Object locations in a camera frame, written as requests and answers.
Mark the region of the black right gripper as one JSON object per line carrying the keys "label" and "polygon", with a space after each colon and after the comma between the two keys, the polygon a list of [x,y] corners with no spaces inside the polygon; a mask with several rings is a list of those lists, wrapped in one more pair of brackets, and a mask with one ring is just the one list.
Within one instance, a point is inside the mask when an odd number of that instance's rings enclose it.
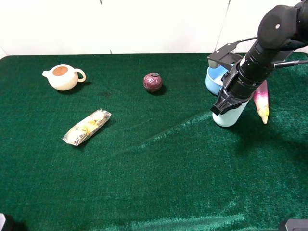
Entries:
{"label": "black right gripper", "polygon": [[282,62],[293,51],[277,51],[261,47],[255,41],[249,52],[236,65],[235,71],[223,81],[224,90],[220,90],[216,102],[211,107],[215,115],[223,115],[237,108],[237,100],[250,98],[253,92],[273,71],[275,62]]}

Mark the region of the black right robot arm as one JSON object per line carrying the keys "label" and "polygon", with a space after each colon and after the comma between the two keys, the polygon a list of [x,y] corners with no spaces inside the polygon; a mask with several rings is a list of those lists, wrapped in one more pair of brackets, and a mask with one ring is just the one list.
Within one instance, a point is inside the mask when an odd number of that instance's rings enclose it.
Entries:
{"label": "black right robot arm", "polygon": [[286,61],[308,45],[308,2],[295,6],[277,5],[262,18],[255,43],[244,57],[227,64],[218,101],[231,104],[251,99],[255,90],[274,69],[307,64],[306,60]]}

